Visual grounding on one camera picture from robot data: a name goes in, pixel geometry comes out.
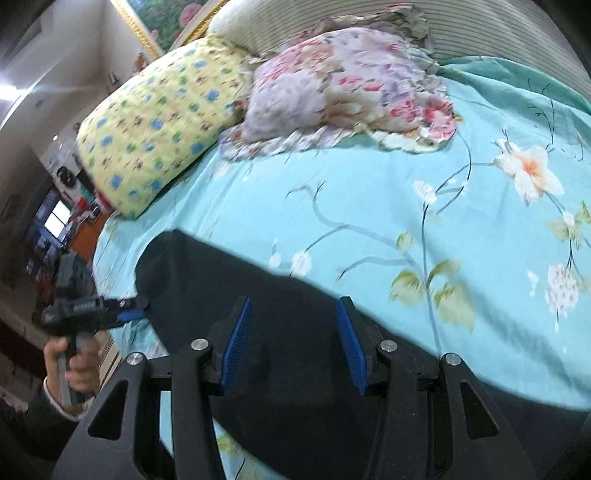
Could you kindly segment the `person's left hand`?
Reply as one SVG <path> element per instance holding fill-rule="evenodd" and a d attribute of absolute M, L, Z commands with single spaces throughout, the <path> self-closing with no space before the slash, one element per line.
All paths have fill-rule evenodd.
<path fill-rule="evenodd" d="M 44 346 L 43 354 L 46 367 L 46 386 L 50 396 L 68 413 L 81 410 L 80 403 L 67 405 L 61 394 L 60 381 L 66 380 L 73 391 L 83 394 L 95 394 L 100 384 L 98 355 L 99 345 L 95 339 L 84 344 L 81 353 L 73 356 L 65 373 L 58 370 L 58 358 L 67 350 L 66 338 L 51 338 Z"/>

